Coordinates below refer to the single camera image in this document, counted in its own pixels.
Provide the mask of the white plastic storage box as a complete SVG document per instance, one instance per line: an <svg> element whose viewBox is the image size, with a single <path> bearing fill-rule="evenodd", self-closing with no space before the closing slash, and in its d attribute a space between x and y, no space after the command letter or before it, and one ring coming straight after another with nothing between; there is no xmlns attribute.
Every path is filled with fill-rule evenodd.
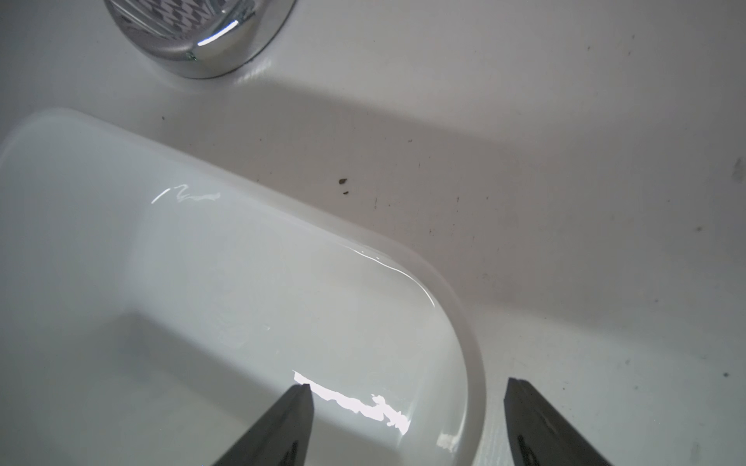
<svg viewBox="0 0 746 466"><path fill-rule="evenodd" d="M295 384L310 465L470 465L479 351L421 256L91 116L1 144L1 461L211 465Z"/></svg>

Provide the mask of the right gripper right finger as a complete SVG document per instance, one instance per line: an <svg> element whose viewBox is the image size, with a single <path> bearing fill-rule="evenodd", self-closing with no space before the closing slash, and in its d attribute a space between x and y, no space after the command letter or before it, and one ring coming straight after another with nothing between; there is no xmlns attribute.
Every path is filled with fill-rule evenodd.
<svg viewBox="0 0 746 466"><path fill-rule="evenodd" d="M509 379L503 407L516 466L610 465L530 382Z"/></svg>

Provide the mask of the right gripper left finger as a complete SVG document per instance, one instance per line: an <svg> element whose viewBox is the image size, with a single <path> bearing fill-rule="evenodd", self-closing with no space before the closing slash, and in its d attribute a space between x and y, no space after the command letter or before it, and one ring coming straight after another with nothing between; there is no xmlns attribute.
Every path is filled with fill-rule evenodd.
<svg viewBox="0 0 746 466"><path fill-rule="evenodd" d="M214 465L304 465L314 415L311 386L295 384Z"/></svg>

